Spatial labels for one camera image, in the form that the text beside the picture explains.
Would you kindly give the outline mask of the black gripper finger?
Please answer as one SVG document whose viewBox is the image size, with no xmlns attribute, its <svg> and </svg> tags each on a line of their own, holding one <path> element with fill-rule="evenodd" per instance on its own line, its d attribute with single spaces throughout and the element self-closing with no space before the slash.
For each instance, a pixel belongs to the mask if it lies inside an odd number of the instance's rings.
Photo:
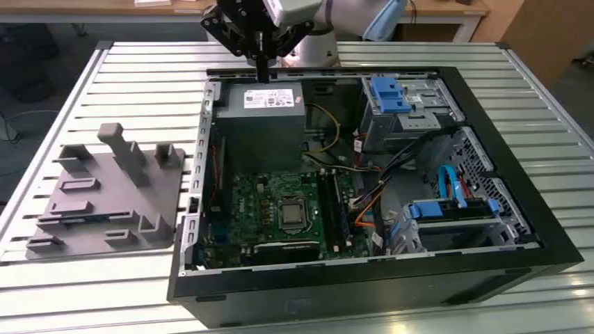
<svg viewBox="0 0 594 334">
<path fill-rule="evenodd" d="M 262 55 L 254 34 L 241 31 L 232 21 L 224 20 L 224 12 L 218 6 L 212 6 L 204 12 L 200 25 L 233 56 L 245 57 L 248 63 L 254 67 L 256 80 L 261 83 Z"/>
<path fill-rule="evenodd" d="M 265 25 L 261 31 L 261 82 L 269 82 L 269 61 L 277 57 L 288 55 L 297 43 L 304 39 L 313 29 L 313 21 L 289 26 L 285 30 L 274 26 L 272 23 Z"/>
</svg>

